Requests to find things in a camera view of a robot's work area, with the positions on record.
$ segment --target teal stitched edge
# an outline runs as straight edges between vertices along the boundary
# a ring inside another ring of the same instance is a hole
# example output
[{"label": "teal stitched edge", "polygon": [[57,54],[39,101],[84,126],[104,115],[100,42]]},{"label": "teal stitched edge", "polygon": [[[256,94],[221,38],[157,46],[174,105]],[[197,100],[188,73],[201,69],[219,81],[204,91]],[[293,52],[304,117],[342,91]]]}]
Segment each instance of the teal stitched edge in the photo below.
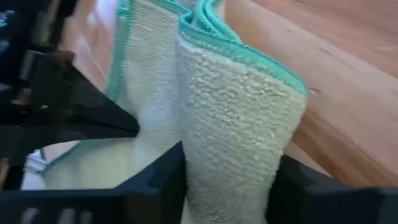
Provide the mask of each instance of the teal stitched edge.
[{"label": "teal stitched edge", "polygon": [[[197,14],[182,7],[179,4],[171,0],[148,0],[154,2],[166,9],[174,9],[174,12],[180,12],[184,15],[179,18],[179,33],[184,38],[184,40],[189,43],[202,47],[204,49],[210,50],[212,52],[221,54],[228,57],[236,62],[243,63],[248,67],[255,68],[260,72],[269,74],[270,76],[284,82],[286,85],[291,86],[294,90],[298,91],[300,94],[305,95],[307,98],[307,87],[305,86],[303,80],[291,72],[288,68],[283,66],[280,62],[274,60],[270,56],[264,55],[258,50],[253,49],[250,46],[237,43],[235,40],[227,39],[222,35],[216,35],[211,32],[206,32],[195,26],[191,26],[195,16],[198,16],[198,22],[207,21],[203,18],[204,14],[201,9],[198,9]],[[203,2],[209,0],[199,0],[197,4],[203,4]],[[220,4],[223,0],[217,0],[216,4]]]},{"label": "teal stitched edge", "polygon": [[219,7],[224,0],[209,0],[205,3],[205,14],[209,22],[215,29],[218,29],[226,38],[235,40],[239,44],[243,44],[239,35],[235,33],[218,15],[214,12],[214,9]]},{"label": "teal stitched edge", "polygon": [[[125,46],[127,44],[130,32],[129,21],[132,19],[132,2],[126,4],[126,0],[121,0],[116,12],[116,24],[115,24],[115,34],[114,34],[114,50],[113,50],[113,61],[111,66],[111,73],[108,78],[105,95],[115,103],[120,99],[120,93],[123,87],[123,65],[126,59]],[[80,149],[84,149],[85,146],[90,146],[94,142],[83,140],[80,141],[76,146],[71,148],[66,153],[62,154],[60,157],[54,159],[49,164],[45,166],[42,174],[45,175],[56,163],[64,160],[66,157],[70,156],[73,152]]]}]

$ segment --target black plastic holder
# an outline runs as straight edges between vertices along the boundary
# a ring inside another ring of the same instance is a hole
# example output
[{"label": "black plastic holder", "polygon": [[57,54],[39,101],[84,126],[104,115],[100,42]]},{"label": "black plastic holder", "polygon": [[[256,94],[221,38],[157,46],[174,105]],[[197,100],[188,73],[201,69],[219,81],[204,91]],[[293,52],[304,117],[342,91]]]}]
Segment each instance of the black plastic holder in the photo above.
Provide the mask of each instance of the black plastic holder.
[{"label": "black plastic holder", "polygon": [[176,144],[114,189],[0,192],[0,223],[180,223],[185,199],[185,156]]}]

